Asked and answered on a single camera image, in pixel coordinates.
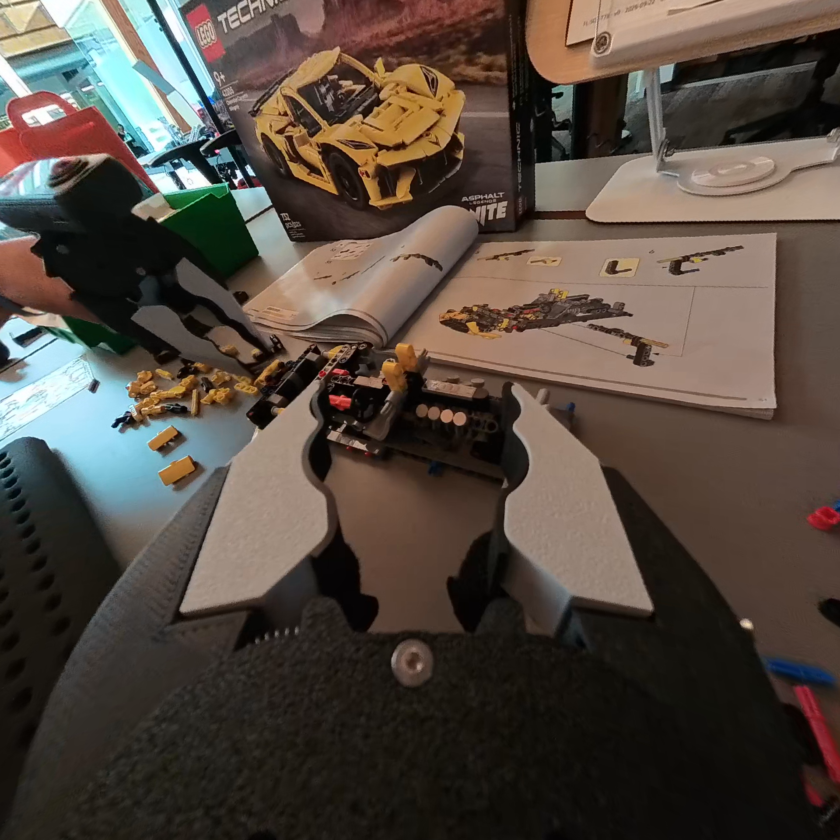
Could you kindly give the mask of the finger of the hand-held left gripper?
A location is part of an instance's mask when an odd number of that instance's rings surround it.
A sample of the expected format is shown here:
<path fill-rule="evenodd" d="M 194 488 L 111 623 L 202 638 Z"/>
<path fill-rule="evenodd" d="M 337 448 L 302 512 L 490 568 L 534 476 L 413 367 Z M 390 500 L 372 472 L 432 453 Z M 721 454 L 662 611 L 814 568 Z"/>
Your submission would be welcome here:
<path fill-rule="evenodd" d="M 166 306 L 140 307 L 132 314 L 131 320 L 192 362 L 210 364 L 225 371 L 249 369 L 249 363 L 245 360 L 225 355 L 214 342 L 188 330 L 178 314 Z"/>
<path fill-rule="evenodd" d="M 183 258 L 177 263 L 175 280 L 181 289 L 199 300 L 205 308 L 212 310 L 218 321 L 235 330 L 243 340 L 248 341 L 255 349 L 266 356 L 274 353 L 245 314 L 234 295 L 227 288 L 220 286 L 215 279 L 211 278 L 192 261 Z"/>

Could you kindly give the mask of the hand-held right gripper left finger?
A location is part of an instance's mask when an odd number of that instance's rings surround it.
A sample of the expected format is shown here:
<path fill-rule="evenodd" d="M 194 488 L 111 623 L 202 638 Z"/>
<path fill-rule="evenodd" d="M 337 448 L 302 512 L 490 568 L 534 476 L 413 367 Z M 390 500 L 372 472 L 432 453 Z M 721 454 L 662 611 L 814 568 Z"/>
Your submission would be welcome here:
<path fill-rule="evenodd" d="M 310 459 L 322 429 L 313 381 L 230 462 L 180 612 L 258 608 L 300 617 L 319 593 L 312 566 L 338 529 L 332 492 Z"/>

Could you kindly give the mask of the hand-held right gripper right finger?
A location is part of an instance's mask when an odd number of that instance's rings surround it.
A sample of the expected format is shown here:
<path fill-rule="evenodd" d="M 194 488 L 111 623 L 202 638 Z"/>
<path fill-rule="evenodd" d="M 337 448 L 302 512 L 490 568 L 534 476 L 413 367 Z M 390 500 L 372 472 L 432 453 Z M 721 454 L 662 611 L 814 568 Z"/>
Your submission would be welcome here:
<path fill-rule="evenodd" d="M 501 587 L 544 632 L 573 609 L 648 618 L 654 604 L 601 462 L 546 405 L 507 383 Z"/>

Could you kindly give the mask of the pile of yellow black lego pieces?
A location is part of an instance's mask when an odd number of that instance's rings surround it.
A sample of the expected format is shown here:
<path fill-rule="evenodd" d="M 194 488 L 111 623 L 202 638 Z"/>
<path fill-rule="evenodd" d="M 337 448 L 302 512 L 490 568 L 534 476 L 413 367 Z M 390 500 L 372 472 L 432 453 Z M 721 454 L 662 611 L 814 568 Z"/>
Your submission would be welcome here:
<path fill-rule="evenodd" d="M 197 418 L 219 408 L 248 409 L 277 384 L 290 368 L 284 348 L 274 335 L 270 353 L 241 339 L 211 335 L 224 358 L 224 365 L 176 357 L 157 361 L 139 371 L 125 386 L 129 406 L 110 427 L 121 433 L 176 418 Z"/>

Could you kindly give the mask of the lego car chassis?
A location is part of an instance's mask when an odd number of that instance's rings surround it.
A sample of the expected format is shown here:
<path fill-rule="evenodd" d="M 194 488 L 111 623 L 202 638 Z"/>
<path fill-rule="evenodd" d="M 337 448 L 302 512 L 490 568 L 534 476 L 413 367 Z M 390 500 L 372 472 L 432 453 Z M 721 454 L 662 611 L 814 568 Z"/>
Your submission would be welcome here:
<path fill-rule="evenodd" d="M 391 387 L 384 368 L 395 353 L 370 343 L 309 345 L 295 360 L 269 364 L 255 383 L 257 398 L 247 418 L 264 429 L 304 392 L 317 390 L 321 418 L 313 445 L 316 475 L 325 480 L 330 446 L 368 459 L 404 455 L 428 464 L 431 475 L 444 467 L 503 481 L 502 457 L 512 431 L 512 408 L 492 395 L 482 380 L 436 379 L 427 372 L 427 352 L 404 350 L 413 368 L 395 371 Z"/>

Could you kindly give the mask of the lego instruction booklet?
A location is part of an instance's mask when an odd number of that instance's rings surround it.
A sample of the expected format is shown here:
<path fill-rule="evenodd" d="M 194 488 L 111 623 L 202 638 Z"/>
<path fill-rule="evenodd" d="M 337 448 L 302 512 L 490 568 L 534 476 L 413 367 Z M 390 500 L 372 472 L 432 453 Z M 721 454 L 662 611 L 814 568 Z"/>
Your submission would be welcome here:
<path fill-rule="evenodd" d="M 314 249 L 245 311 L 263 332 L 771 419 L 777 235 L 478 241 L 444 206 Z"/>

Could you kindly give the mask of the pile of red blue lego pins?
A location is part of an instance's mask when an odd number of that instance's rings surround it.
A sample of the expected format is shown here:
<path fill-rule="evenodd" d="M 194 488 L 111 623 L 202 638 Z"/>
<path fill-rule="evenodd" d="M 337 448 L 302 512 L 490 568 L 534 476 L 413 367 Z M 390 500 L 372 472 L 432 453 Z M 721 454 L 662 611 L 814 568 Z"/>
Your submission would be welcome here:
<path fill-rule="evenodd" d="M 811 528 L 820 532 L 837 532 L 839 526 L 839 502 L 815 509 L 806 517 Z M 817 611 L 837 629 L 839 627 L 839 601 L 836 597 L 827 597 L 819 601 Z M 816 697 L 814 687 L 837 688 L 837 679 L 827 670 L 815 665 L 796 663 L 779 657 L 764 657 L 763 664 L 772 676 L 782 678 L 791 684 L 804 718 L 806 730 L 816 746 L 818 759 L 822 762 L 827 780 L 838 794 L 839 751 L 823 708 Z M 813 785 L 805 782 L 805 795 L 815 808 L 823 813 L 832 814 L 829 798 L 817 793 Z"/>

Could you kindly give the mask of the yellow car lego box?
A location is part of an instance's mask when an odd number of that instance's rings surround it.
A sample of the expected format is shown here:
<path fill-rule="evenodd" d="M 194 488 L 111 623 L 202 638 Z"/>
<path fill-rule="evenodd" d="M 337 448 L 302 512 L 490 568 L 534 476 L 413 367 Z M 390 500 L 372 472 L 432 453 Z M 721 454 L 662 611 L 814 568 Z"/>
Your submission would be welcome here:
<path fill-rule="evenodd" d="M 520 1 L 181 2 L 289 240 L 394 233 L 433 209 L 514 231 L 535 200 Z"/>

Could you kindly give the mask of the person's left hand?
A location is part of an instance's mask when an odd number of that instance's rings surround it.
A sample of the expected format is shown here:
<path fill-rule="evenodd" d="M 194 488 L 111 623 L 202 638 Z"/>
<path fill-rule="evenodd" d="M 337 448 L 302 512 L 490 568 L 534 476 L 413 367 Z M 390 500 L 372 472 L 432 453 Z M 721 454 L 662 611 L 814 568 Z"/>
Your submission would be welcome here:
<path fill-rule="evenodd" d="M 19 308 L 100 323 L 99 318 L 72 297 L 63 279 L 48 276 L 43 261 L 32 253 L 35 237 L 1 241 L 1 295 Z"/>

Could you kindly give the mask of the green plastic bin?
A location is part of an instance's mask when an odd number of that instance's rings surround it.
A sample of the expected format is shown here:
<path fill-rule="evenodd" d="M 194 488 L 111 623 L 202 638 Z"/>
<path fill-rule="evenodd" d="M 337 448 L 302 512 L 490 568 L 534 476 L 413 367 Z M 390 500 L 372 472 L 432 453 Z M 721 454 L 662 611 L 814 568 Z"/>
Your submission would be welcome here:
<path fill-rule="evenodd" d="M 186 192 L 156 194 L 137 204 L 133 214 L 140 218 L 152 218 L 158 224 L 182 236 L 198 250 L 198 267 L 205 271 L 222 287 L 228 288 L 228 281 L 237 270 L 244 268 L 257 257 L 257 246 L 245 220 L 240 213 L 232 193 L 225 186 L 201 187 Z M 175 291 L 183 291 L 175 280 Z M 243 307 L 244 293 L 229 290 Z M 188 330 L 200 338 L 217 341 L 211 335 L 223 334 L 226 339 L 239 339 L 238 333 L 217 320 L 216 314 L 191 294 L 188 295 L 189 311 L 174 310 Z M 123 345 L 140 344 L 123 336 L 101 322 L 102 330 L 108 335 L 103 341 L 113 344 L 119 353 Z M 157 361 L 167 362 L 179 356 L 153 356 Z"/>

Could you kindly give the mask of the red tote bag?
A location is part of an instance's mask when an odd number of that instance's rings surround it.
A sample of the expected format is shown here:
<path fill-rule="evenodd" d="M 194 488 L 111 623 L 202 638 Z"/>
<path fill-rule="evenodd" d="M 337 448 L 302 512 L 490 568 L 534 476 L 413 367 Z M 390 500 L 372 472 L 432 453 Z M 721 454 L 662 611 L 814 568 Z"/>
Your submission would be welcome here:
<path fill-rule="evenodd" d="M 25 114 L 56 107 L 59 119 L 30 126 Z M 93 107 L 78 109 L 50 91 L 12 98 L 6 105 L 10 126 L 1 132 L 1 175 L 19 165 L 39 160 L 90 154 L 107 154 L 120 161 L 154 193 L 159 192 L 129 146 L 102 113 Z"/>

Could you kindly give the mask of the wooden document stand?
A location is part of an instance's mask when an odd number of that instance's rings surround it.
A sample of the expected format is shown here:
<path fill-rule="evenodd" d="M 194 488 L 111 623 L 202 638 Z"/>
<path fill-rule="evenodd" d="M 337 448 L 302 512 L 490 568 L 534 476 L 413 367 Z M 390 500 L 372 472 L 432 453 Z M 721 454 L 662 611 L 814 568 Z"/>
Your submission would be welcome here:
<path fill-rule="evenodd" d="M 805 140 L 674 151 L 667 140 L 660 67 L 681 60 L 818 35 L 838 12 L 722 37 L 696 32 L 619 43 L 607 34 L 566 45 L 572 2 L 528 2 L 527 48 L 544 78 L 561 85 L 641 70 L 652 153 L 623 164 L 587 207 L 598 224 L 815 222 L 838 220 L 838 129 Z"/>

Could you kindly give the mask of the printed instruction sheet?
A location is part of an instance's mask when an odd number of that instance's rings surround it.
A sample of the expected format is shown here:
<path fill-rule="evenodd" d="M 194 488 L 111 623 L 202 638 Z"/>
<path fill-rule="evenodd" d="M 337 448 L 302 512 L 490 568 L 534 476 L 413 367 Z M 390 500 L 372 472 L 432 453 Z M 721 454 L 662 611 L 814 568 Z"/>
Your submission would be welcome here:
<path fill-rule="evenodd" d="M 696 32 L 722 37 L 834 14 L 836 1 L 574 1 L 566 45 L 607 33 L 619 43 Z"/>

